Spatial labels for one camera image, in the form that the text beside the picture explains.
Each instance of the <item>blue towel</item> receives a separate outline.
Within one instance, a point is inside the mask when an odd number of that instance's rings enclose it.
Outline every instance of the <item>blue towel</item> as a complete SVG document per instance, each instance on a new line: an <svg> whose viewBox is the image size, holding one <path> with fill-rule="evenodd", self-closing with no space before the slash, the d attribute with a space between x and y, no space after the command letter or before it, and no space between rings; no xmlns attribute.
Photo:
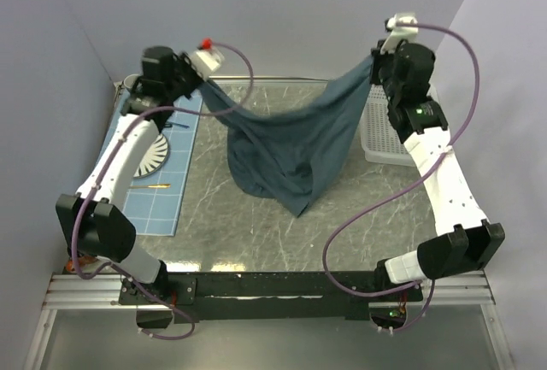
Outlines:
<svg viewBox="0 0 547 370"><path fill-rule="evenodd" d="M228 166L255 197L274 197L301 215L336 179L356 134L371 85L372 59L328 83L310 105L262 117L238 109L218 120L228 127ZM213 81L202 85L211 111L234 101Z"/></svg>

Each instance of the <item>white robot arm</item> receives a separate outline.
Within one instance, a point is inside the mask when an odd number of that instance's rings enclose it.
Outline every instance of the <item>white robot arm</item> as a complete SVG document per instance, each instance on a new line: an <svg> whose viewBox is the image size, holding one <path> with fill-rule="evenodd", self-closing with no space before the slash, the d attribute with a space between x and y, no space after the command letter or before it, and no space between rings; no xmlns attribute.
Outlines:
<svg viewBox="0 0 547 370"><path fill-rule="evenodd" d="M412 13L397 14L385 22L390 31L372 50L372 82L382 85L388 98L388 117L420 175L442 154L444 160L424 182L435 217L437 237L417 250L380 263L393 284L438 279L481 269L504 239L499 224L491 224L473 198L456 154L450 129L438 103L427 96L435 55L413 44L417 27Z"/></svg>
<svg viewBox="0 0 547 370"><path fill-rule="evenodd" d="M223 61L223 55L216 48L180 56L167 47L152 47L144 51L143 75L135 81L131 95L121 109L121 117L107 149L76 194L61 195L57 201L57 215L69 244L79 206L95 187L97 175L129 125L147 109L173 106L180 96L190 97ZM161 278L162 283L156 286L160 294L166 282L165 264L135 243L134 226L121 209L138 164L170 115L171 112L151 115L137 124L126 138L91 199L90 213L81 225L78 243L79 251L112 261L140 283L154 284Z"/></svg>

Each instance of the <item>white wall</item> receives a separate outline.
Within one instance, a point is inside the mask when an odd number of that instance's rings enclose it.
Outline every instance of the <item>white wall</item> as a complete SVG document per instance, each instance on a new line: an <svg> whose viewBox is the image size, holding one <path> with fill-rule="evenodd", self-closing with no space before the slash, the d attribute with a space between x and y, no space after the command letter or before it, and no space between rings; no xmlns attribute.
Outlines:
<svg viewBox="0 0 547 370"><path fill-rule="evenodd" d="M465 0L451 27L472 43L482 69L477 114L456 151L481 207L507 235L488 278L518 368L547 368L545 0ZM439 97L459 126L471 64L450 38L437 61Z"/></svg>
<svg viewBox="0 0 547 370"><path fill-rule="evenodd" d="M206 36L241 48L259 74L331 78L370 51L394 13L449 25L462 1L68 0L114 79L135 72L147 46L192 50ZM231 58L222 73L246 72Z"/></svg>
<svg viewBox="0 0 547 370"><path fill-rule="evenodd" d="M0 0L0 366L21 368L52 271L56 219L96 157L112 85L64 0Z"/></svg>

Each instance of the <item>grid pattern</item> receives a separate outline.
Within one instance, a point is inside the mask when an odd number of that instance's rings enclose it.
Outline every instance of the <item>grid pattern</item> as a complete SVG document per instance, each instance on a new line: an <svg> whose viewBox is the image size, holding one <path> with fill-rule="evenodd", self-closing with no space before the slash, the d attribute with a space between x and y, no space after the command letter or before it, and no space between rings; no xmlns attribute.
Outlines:
<svg viewBox="0 0 547 370"><path fill-rule="evenodd" d="M128 92L121 96L118 107L121 107L128 96ZM199 111L202 107L201 94L198 91L194 92L190 100L181 97L175 105ZM120 110L117 108L101 154L114 134L119 117ZM197 115L174 113L170 121L187 125L188 128L173 126L164 129L163 135L169 142L167 160L152 175L133 180L133 185L171 184L167 189L135 189L128 192L123 213L133 223L138 235L174 236L185 190L186 175L190 166L191 152L196 138L198 119Z"/></svg>

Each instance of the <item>gray marble table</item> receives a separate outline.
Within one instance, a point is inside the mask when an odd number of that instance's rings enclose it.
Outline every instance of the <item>gray marble table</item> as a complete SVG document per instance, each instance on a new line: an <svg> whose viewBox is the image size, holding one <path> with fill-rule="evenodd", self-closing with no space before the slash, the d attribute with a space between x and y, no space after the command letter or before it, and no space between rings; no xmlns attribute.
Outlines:
<svg viewBox="0 0 547 370"><path fill-rule="evenodd" d="M235 100L245 87L224 87ZM248 108L261 115L309 103L322 84L259 85ZM273 199L251 197L233 182L226 162L226 128L199 122L182 212L173 238L138 242L168 264L169 271L321 270L321 252L332 231L365 206L418 178L411 167L369 163L357 134L344 169L311 209L294 218ZM380 259L401 255L435 235L423 188L362 217L329 251L333 269L374 269Z"/></svg>

